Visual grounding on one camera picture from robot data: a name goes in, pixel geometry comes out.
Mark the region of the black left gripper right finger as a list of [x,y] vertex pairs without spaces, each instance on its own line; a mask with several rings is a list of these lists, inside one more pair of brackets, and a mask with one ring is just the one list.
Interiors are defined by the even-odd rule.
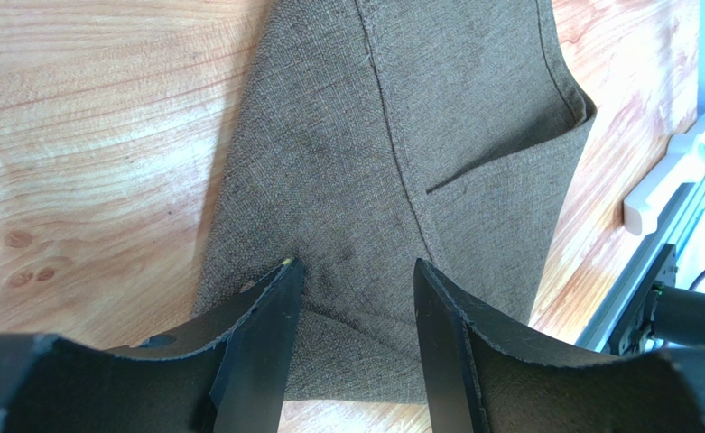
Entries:
[[705,432],[705,347],[613,356],[569,345],[413,271],[436,432]]

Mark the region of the brown cloth napkin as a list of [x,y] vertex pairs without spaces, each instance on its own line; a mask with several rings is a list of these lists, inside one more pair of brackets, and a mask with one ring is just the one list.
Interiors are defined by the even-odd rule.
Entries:
[[194,311],[305,267],[288,401],[426,401],[418,259],[527,323],[597,109],[548,1],[276,1]]

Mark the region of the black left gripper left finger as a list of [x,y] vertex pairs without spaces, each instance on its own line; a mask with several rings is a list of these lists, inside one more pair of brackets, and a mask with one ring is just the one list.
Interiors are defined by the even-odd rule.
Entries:
[[285,260],[135,347],[0,334],[0,432],[276,431],[303,280]]

